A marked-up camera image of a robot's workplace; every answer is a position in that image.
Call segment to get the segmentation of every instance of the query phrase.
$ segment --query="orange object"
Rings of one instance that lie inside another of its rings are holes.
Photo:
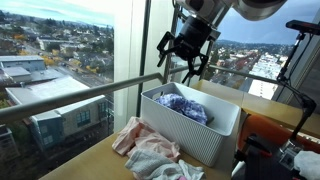
[[[255,133],[258,136],[278,145],[282,146],[291,136],[291,131],[281,127],[271,119],[259,116],[250,115],[242,125],[242,129],[238,137],[238,148],[241,150],[245,144],[244,140],[251,134]],[[304,145],[304,150],[314,151],[320,154],[320,144],[307,140],[301,136],[297,136],[297,141]]]

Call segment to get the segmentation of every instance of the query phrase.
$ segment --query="distant hill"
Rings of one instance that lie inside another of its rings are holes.
[[[241,43],[230,40],[217,40],[213,48],[226,48],[233,51],[257,49],[261,53],[289,55],[293,45],[266,44],[266,43]]]

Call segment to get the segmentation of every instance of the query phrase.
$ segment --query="metal railing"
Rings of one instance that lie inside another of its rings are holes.
[[[256,76],[256,75],[252,75],[252,74],[248,74],[248,73],[244,73],[244,72],[240,72],[240,71],[235,71],[235,70],[224,68],[224,67],[220,67],[220,66],[210,65],[209,67],[210,68],[214,68],[214,69],[219,69],[221,71],[226,71],[226,72],[229,72],[229,73],[234,73],[234,74],[237,74],[237,75],[240,75],[240,76],[244,76],[244,77],[249,77],[249,78],[252,78],[252,79],[257,79],[257,80],[261,80],[261,81],[265,81],[265,82],[269,82],[269,83],[273,83],[273,84],[278,84],[278,81],[276,81],[276,80],[264,78],[264,77],[261,77],[261,76]]]
[[[57,97],[37,101],[34,103],[22,104],[1,109],[0,124],[18,121],[23,118],[30,117],[32,115],[36,115],[82,100],[90,99],[99,95],[104,95],[130,86],[138,85],[154,79],[159,79],[162,82],[163,77],[160,73],[154,73],[121,82],[115,82],[107,85],[97,86],[90,89],[60,95]]]

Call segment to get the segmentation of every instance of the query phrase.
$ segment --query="rooftop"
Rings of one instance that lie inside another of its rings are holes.
[[[89,87],[70,76],[65,76],[42,84],[26,86],[25,88],[6,88],[8,94],[10,94],[18,104],[37,102],[43,99],[54,98],[83,89],[89,89]],[[60,114],[65,114],[102,98],[104,98],[103,95],[96,96],[91,99],[79,101],[32,117],[38,121],[59,117]]]
[[[31,74],[29,71],[25,70],[23,67],[2,68],[2,70],[6,75],[10,77],[25,76],[25,75]]]
[[[48,79],[56,79],[65,76],[55,69],[46,69],[42,71],[33,71],[31,72],[32,81],[41,81]]]
[[[39,38],[39,41],[43,41],[43,42],[56,42],[56,43],[73,43],[72,41],[56,40],[56,39],[41,39],[41,38]]]
[[[41,60],[40,56],[0,56],[0,62],[10,62],[10,61],[35,61]]]

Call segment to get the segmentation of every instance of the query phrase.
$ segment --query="pink cloth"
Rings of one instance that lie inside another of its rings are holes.
[[[147,149],[177,162],[180,155],[180,147],[177,143],[168,141],[137,117],[131,117],[126,127],[118,135],[112,148],[122,156],[131,157],[135,150]]]

